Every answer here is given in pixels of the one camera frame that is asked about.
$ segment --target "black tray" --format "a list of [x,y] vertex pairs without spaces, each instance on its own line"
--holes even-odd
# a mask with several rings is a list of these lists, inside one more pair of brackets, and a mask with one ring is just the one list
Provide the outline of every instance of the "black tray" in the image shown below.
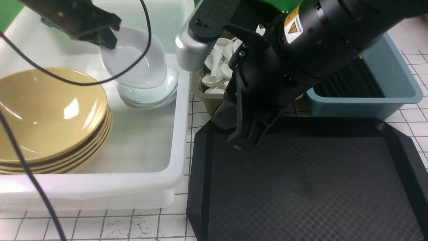
[[411,138],[376,119],[281,118],[238,152],[195,136],[187,215],[198,241],[421,241],[428,173]]

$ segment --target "brown container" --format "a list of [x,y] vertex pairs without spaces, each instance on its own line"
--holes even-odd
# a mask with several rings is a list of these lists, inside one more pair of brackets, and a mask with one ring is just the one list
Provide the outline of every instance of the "brown container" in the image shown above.
[[[226,39],[233,39],[233,35],[231,35],[229,32],[224,31],[221,38]],[[207,112],[210,116],[214,115],[214,112],[217,110],[218,106],[220,105],[223,95],[222,94],[205,94],[205,90],[208,89],[208,87],[204,86],[201,82],[202,78],[205,76],[206,73],[209,72],[209,69],[205,67],[205,65],[197,72],[192,73],[192,93],[194,96],[200,98],[205,105],[205,108],[207,109]]]

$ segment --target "blue plastic bin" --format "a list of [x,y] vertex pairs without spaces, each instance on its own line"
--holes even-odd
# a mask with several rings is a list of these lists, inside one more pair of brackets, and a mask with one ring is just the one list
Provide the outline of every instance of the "blue plastic bin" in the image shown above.
[[313,116],[384,120],[405,104],[419,103],[422,90],[388,34],[362,54],[386,98],[327,98],[307,91]]

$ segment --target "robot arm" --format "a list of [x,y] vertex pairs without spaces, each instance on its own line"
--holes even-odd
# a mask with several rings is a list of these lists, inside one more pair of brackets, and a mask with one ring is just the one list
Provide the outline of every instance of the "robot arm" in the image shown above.
[[[291,13],[259,0],[204,0],[177,36],[176,53],[182,68],[195,71],[223,30],[244,42],[229,62],[234,72],[212,122],[236,128],[228,142],[246,149],[295,98],[401,20],[425,13],[427,0],[303,0]],[[264,36],[254,33],[258,24]]]
[[91,0],[19,0],[39,14],[41,21],[68,34],[71,39],[87,41],[114,49],[121,19],[93,5]]

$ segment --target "black cable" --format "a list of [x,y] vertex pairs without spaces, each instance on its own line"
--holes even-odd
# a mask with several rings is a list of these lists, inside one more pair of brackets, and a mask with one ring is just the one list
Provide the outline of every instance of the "black cable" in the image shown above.
[[[134,62],[132,63],[128,68],[126,68],[125,70],[123,70],[122,72],[120,72],[119,74],[108,78],[106,80],[102,80],[102,81],[98,81],[95,83],[78,83],[78,82],[74,82],[74,81],[70,81],[68,79],[62,78],[60,76],[57,76],[47,70],[45,70],[43,67],[39,66],[38,64],[34,63],[31,59],[29,59],[21,50],[18,49],[18,47],[16,45],[14,45],[5,35],[2,31],[0,31],[0,38],[3,38],[5,40],[5,42],[19,55],[21,56],[21,58],[23,58],[25,61],[27,61],[27,63],[29,63],[31,66],[33,66],[34,68],[38,69],[39,71],[49,75],[50,77],[56,78],[62,82],[65,82],[67,84],[72,84],[72,85],[77,85],[77,86],[93,86],[93,85],[98,85],[98,84],[103,84],[103,83],[107,83],[110,82],[124,74],[126,74],[126,72],[128,72],[129,70],[131,70],[134,66],[136,66],[147,54],[147,52],[150,49],[150,44],[152,43],[152,27],[150,24],[150,19],[149,19],[149,12],[147,10],[147,6],[144,3],[143,0],[140,0],[141,5],[143,6],[144,9],[144,15],[146,16],[146,21],[147,21],[147,32],[149,33],[149,39],[147,41],[147,46],[146,49],[144,50],[144,52],[141,54],[141,56]],[[46,196],[45,192],[43,191],[42,187],[40,186],[40,184],[38,183],[37,179],[34,177],[33,173],[31,172],[30,167],[27,165],[27,162],[25,161],[24,155],[22,154],[20,148],[19,148],[19,144],[15,138],[15,136],[13,135],[12,129],[10,128],[9,124],[6,121],[6,118],[3,115],[3,112],[0,110],[0,121],[3,125],[4,130],[7,133],[7,136],[9,138],[10,143],[12,144],[13,149],[15,150],[16,155],[18,156],[18,159],[22,165],[22,168],[24,169],[25,173],[27,174],[28,178],[30,179],[30,181],[32,182],[32,184],[34,185],[34,187],[36,188],[37,192],[39,193],[40,197],[42,198],[42,201],[44,202],[47,210],[49,211],[49,214],[52,218],[52,221],[55,225],[56,230],[58,231],[59,237],[61,239],[61,241],[67,241],[67,238],[65,237],[64,231],[62,229],[61,224],[59,223],[59,219],[55,213],[54,208],[52,207],[51,202],[49,201],[48,197]]]
[[46,196],[45,192],[43,191],[42,187],[40,186],[36,178],[34,177],[33,173],[31,172],[31,169],[28,167],[27,162],[24,159],[24,155],[19,149],[18,142],[16,141],[16,138],[12,133],[12,129],[10,129],[10,126],[7,123],[6,118],[4,117],[3,112],[1,110],[0,110],[0,121],[3,125],[4,130],[6,131],[7,136],[9,137],[10,143],[12,144],[12,147],[15,150],[15,153],[18,156],[19,161],[21,162],[22,168],[24,169],[28,178],[31,180],[34,187],[39,192],[43,202],[45,203],[46,208],[48,209],[49,214],[51,215],[52,221],[55,224],[56,229],[58,230],[59,237],[61,238],[62,241],[67,241],[67,239],[65,238],[64,231],[61,227],[61,224],[59,223],[58,217],[56,216],[56,213],[54,211],[54,208],[52,207],[51,202],[49,201],[48,197]]
[[47,70],[45,70],[43,67],[39,66],[38,64],[34,63],[31,59],[29,59],[27,56],[25,56],[25,54],[18,49],[18,47],[16,47],[16,45],[14,45],[12,43],[12,41],[10,41],[2,31],[0,31],[0,37],[4,39],[4,41],[19,55],[21,56],[21,58],[23,58],[25,61],[27,61],[27,63],[29,63],[31,66],[33,66],[34,68],[42,71],[43,73],[49,75],[50,77],[56,78],[57,80],[60,80],[62,82],[65,82],[67,84],[73,84],[73,85],[78,85],[78,86],[93,86],[93,85],[98,85],[98,84],[104,84],[107,82],[110,82],[114,79],[119,78],[120,76],[126,74],[129,70],[131,70],[134,66],[136,66],[143,58],[144,56],[147,54],[147,52],[150,49],[150,44],[152,43],[152,27],[150,25],[150,19],[149,19],[149,12],[147,11],[147,7],[146,4],[144,3],[143,0],[140,0],[141,5],[143,6],[144,9],[144,15],[146,15],[146,21],[147,21],[147,32],[149,33],[149,39],[147,41],[147,46],[146,49],[144,50],[144,52],[141,54],[141,56],[135,61],[133,62],[128,68],[126,68],[125,70],[123,70],[122,72],[120,72],[119,74],[102,80],[102,81],[98,81],[98,82],[93,82],[93,83],[78,83],[78,82],[74,82],[74,81],[70,81],[68,79],[65,79],[63,77],[57,76]]

